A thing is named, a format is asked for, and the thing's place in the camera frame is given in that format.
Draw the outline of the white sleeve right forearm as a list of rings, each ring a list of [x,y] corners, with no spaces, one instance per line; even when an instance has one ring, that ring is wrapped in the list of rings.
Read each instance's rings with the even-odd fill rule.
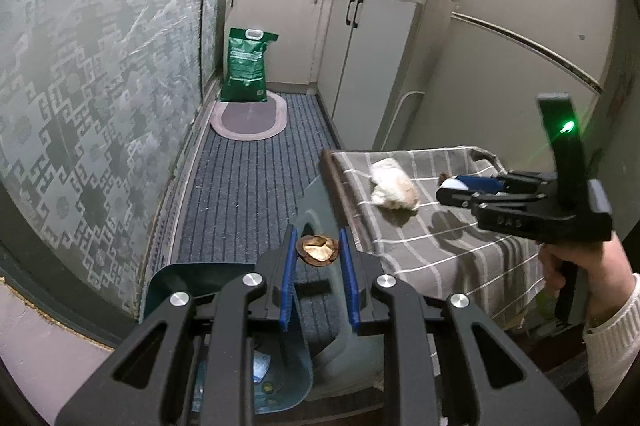
[[[639,275],[634,290],[612,318],[585,330],[588,373],[594,408],[601,412],[620,389],[639,354]]]

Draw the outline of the right hand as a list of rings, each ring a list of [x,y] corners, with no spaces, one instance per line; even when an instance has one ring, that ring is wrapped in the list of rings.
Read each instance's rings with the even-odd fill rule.
[[[559,295],[565,285],[560,265],[567,261],[587,273],[588,318],[602,324],[623,308],[636,287],[636,278],[615,232],[608,242],[541,244],[538,258],[548,290]]]

